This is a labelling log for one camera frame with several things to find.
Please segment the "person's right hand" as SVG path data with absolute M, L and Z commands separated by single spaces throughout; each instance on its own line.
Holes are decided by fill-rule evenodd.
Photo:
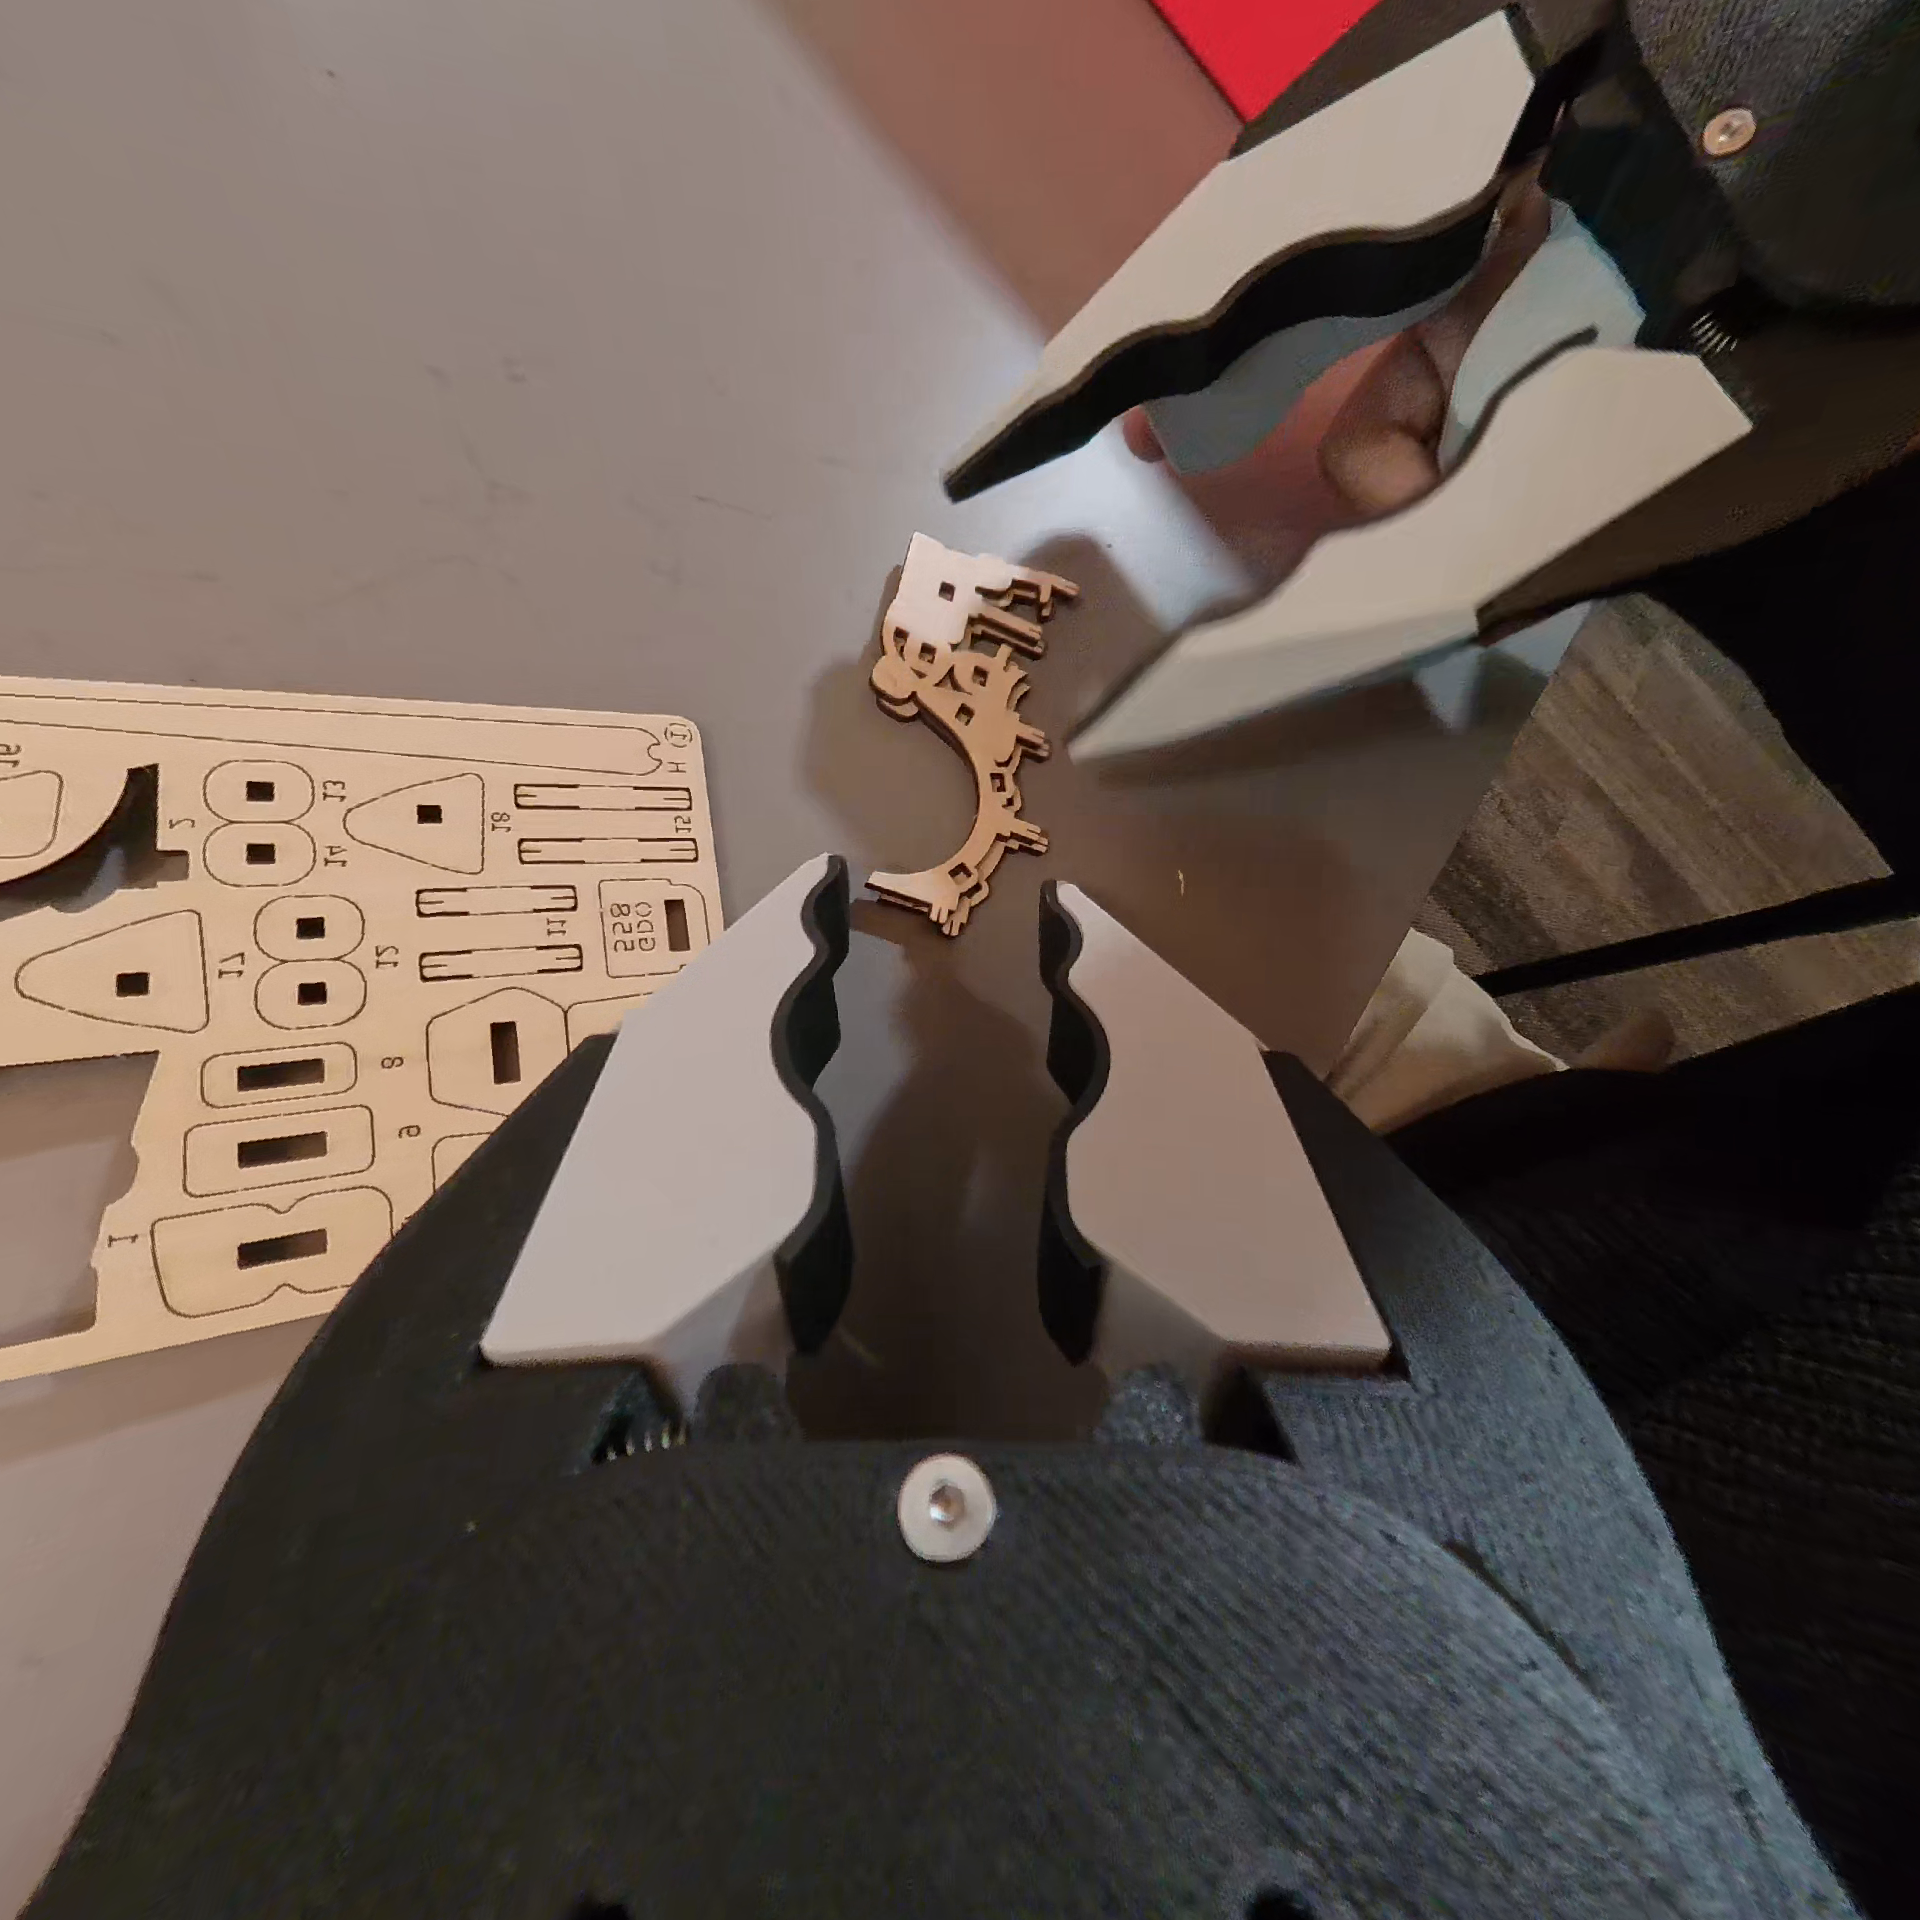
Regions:
M 1318 442 L 1318 469 L 1359 520 L 1404 511 L 1433 491 L 1455 373 L 1479 319 L 1454 302 L 1382 343 Z

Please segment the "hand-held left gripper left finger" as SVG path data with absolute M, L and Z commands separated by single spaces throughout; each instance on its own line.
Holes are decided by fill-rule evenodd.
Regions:
M 719 1370 L 783 1380 L 847 1302 L 817 1082 L 841 1024 L 847 864 L 815 854 L 613 1035 L 482 1333 L 494 1367 L 629 1362 L 681 1410 Z

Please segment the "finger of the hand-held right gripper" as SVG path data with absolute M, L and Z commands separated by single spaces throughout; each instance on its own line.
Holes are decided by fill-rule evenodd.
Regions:
M 944 491 L 1009 483 L 1141 406 L 1172 471 L 1246 460 L 1324 373 L 1452 299 L 1562 93 L 1524 52 L 1421 52 L 1224 157 L 1054 334 Z
M 1177 637 L 1072 736 L 1074 759 L 1169 749 L 1417 674 L 1477 645 L 1501 592 L 1748 431 L 1698 356 L 1636 343 L 1642 308 L 1618 266 L 1565 204 L 1550 211 L 1454 374 L 1437 483 Z

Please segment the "white fabric piece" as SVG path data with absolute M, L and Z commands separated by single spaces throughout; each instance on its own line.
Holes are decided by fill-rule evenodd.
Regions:
M 1359 1011 L 1328 1088 L 1375 1135 L 1567 1064 L 1526 1039 L 1452 949 L 1417 928 Z

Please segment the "person's black clothing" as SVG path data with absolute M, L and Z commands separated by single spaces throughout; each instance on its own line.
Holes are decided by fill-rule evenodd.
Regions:
M 1607 1400 L 1858 1910 L 1916 1916 L 1916 984 L 1389 1140 Z

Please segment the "curved wooden puzzle piece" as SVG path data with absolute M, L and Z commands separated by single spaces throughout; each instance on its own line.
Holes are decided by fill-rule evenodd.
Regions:
M 878 900 L 917 910 L 958 936 L 985 902 L 1009 853 L 1041 854 L 1046 831 L 1023 815 L 1020 773 L 1048 740 L 1021 717 L 1026 666 L 1045 658 L 1045 627 L 1079 594 L 1076 582 L 974 555 L 914 532 L 896 592 L 879 618 L 871 667 L 878 707 L 900 722 L 933 727 L 965 762 L 975 791 L 967 839 L 924 871 L 878 871 Z

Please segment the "red flat board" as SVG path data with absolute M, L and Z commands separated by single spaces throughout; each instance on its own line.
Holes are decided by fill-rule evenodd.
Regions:
M 1257 122 L 1306 79 L 1306 112 L 1431 51 L 1500 3 L 1151 3 L 1193 64 Z

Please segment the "partly punched wooden puzzle sheet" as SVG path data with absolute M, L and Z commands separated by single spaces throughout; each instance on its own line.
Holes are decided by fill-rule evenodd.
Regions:
M 5 920 L 5 1067 L 148 1054 L 73 1371 L 328 1312 L 724 930 L 672 712 L 5 679 L 5 887 L 148 818 L 182 871 Z

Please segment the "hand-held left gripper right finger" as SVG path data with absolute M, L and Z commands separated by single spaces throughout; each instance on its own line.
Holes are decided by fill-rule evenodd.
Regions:
M 1072 883 L 1040 891 L 1040 1320 L 1116 1384 L 1375 1375 L 1392 1340 L 1258 1037 Z

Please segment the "grey desk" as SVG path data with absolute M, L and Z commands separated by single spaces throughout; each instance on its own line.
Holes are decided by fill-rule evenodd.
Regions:
M 928 864 L 969 787 L 866 667 L 911 532 L 1079 582 L 1060 740 L 1336 519 L 1364 356 L 1190 491 L 1116 434 L 940 484 L 1237 130 L 1148 4 L 5 4 L 5 669 L 672 710 L 732 916 Z M 960 940 L 854 900 L 812 1430 L 1096 1406 L 1036 1300 L 1040 883 L 1326 1070 L 1534 690 L 1373 687 L 1166 787 L 1056 752 Z

